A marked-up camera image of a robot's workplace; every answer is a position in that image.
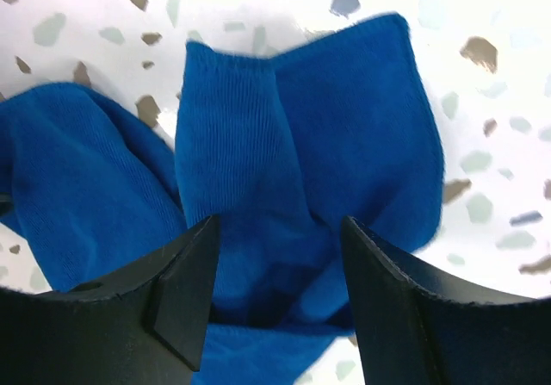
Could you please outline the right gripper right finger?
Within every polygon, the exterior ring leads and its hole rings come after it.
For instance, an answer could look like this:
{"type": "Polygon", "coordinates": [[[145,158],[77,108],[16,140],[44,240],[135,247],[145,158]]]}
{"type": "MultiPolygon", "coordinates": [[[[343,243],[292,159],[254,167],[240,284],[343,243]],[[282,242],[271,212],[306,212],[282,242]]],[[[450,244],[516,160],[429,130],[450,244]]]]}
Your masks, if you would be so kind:
{"type": "Polygon", "coordinates": [[[341,243],[367,384],[549,383],[549,299],[453,276],[350,217],[341,243]]]}

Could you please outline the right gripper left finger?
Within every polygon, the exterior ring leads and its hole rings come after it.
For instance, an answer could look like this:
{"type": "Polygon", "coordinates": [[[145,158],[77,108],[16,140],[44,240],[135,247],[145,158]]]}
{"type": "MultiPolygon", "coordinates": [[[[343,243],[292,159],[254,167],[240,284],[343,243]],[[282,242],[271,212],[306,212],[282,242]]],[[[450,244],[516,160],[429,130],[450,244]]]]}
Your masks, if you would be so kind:
{"type": "Polygon", "coordinates": [[[210,217],[69,292],[1,292],[4,384],[188,384],[201,365],[220,251],[210,217]]]}

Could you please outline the blue towel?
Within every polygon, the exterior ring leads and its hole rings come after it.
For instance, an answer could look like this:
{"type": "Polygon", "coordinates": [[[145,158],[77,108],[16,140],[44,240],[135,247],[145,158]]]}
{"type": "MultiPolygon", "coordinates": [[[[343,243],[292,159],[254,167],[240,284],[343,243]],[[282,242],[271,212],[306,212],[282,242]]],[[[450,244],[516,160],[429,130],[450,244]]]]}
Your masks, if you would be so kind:
{"type": "Polygon", "coordinates": [[[2,222],[66,291],[221,224],[196,384],[291,384],[352,333],[340,226],[408,252],[440,222],[443,149],[406,20],[269,59],[186,47],[168,147],[117,102],[44,84],[1,105],[2,222]]]}

